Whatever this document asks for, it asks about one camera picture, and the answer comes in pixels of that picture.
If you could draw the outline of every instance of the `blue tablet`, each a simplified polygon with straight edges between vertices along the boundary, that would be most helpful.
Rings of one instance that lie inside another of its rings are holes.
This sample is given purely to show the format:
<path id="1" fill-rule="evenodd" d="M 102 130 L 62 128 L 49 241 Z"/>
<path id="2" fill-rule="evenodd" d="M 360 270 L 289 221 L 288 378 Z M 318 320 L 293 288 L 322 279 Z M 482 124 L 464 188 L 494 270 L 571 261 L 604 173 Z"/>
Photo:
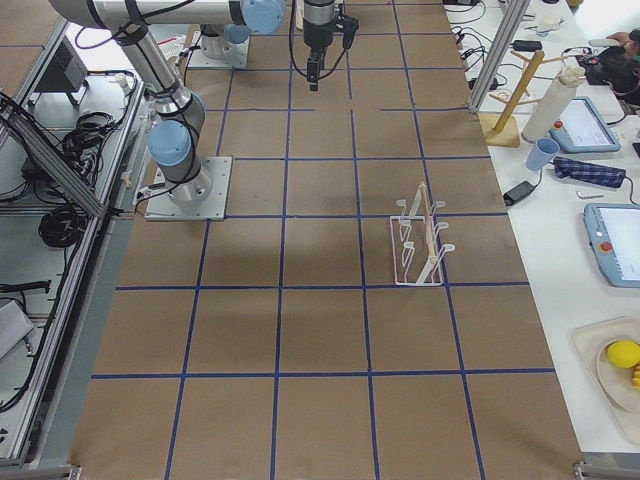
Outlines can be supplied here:
<path id="1" fill-rule="evenodd" d="M 640 206 L 589 203 L 584 223 L 598 266 L 614 287 L 640 287 Z"/>
<path id="2" fill-rule="evenodd" d="M 576 97 L 560 114 L 551 136 L 567 153 L 617 152 L 620 143 L 589 97 Z"/>

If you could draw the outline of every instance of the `hand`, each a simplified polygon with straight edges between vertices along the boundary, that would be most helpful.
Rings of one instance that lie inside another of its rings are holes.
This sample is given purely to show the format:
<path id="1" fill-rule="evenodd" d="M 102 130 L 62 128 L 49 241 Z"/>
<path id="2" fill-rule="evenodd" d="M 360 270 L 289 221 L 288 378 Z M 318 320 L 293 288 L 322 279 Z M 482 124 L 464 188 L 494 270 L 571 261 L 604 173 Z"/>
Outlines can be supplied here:
<path id="1" fill-rule="evenodd" d="M 616 32 L 612 33 L 607 38 L 611 38 L 618 42 L 620 45 L 624 45 L 629 41 L 629 34 L 627 32 Z"/>

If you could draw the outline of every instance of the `white mounting plate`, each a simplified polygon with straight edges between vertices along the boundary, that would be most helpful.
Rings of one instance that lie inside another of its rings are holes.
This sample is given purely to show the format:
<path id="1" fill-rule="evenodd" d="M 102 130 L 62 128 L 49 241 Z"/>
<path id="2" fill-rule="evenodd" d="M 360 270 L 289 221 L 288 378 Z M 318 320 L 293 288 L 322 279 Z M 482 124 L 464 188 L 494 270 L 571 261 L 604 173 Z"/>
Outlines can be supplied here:
<path id="1" fill-rule="evenodd" d="M 202 201 L 180 203 L 169 195 L 160 195 L 149 200 L 144 218 L 147 220 L 182 221 L 182 220 L 224 220 L 231 178 L 231 157 L 207 157 L 202 160 L 204 168 L 213 180 L 213 189 Z M 156 172 L 154 182 L 164 182 L 160 169 Z"/>
<path id="2" fill-rule="evenodd" d="M 196 30 L 193 32 L 193 39 L 191 40 L 192 47 L 196 45 L 196 40 L 198 40 L 199 37 L 200 31 Z M 205 57 L 201 50 L 194 50 L 188 68 L 193 70 L 231 70 L 232 68 L 244 70 L 247 68 L 250 40 L 251 37 L 236 45 L 236 48 L 226 54 L 222 60 Z"/>

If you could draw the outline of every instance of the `yellow lemon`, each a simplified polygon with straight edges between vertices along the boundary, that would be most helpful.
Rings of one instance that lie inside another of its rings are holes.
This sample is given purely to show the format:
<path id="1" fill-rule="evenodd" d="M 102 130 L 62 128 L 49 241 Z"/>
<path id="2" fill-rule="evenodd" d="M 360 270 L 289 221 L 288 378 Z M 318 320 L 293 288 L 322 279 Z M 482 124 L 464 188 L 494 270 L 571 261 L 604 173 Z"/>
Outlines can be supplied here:
<path id="1" fill-rule="evenodd" d="M 607 347 L 607 358 L 616 367 L 631 368 L 640 363 L 640 345 L 633 340 L 618 340 Z"/>

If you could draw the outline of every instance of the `blue cup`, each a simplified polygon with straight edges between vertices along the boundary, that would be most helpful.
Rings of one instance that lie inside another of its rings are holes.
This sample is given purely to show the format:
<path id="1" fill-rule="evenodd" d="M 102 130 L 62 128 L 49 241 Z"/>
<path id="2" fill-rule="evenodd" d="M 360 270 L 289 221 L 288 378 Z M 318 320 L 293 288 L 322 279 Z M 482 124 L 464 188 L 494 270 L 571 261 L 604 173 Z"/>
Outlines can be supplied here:
<path id="1" fill-rule="evenodd" d="M 532 172 L 540 170 L 560 153 L 560 145 L 551 138 L 541 138 L 527 157 L 527 168 Z"/>

